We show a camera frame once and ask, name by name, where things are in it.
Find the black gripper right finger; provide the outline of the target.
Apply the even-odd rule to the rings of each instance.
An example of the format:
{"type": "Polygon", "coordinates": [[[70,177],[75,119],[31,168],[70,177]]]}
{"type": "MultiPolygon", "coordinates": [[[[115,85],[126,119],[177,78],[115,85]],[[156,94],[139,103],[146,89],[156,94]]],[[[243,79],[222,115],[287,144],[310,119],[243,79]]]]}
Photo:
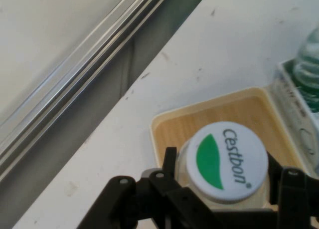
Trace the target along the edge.
{"type": "Polygon", "coordinates": [[[277,205],[278,229],[314,229],[319,219],[319,180],[294,167],[282,166],[268,154],[269,203],[277,205]]]}

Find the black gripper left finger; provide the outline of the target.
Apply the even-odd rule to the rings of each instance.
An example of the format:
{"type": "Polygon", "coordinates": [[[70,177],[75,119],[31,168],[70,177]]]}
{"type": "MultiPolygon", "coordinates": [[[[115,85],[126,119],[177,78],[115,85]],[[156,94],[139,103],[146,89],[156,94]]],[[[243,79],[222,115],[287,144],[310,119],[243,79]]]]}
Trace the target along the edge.
{"type": "Polygon", "coordinates": [[[138,182],[127,176],[109,180],[81,229],[135,229],[152,219],[159,229],[218,229],[220,221],[187,187],[174,179],[177,149],[168,147],[161,169],[138,182]]]}

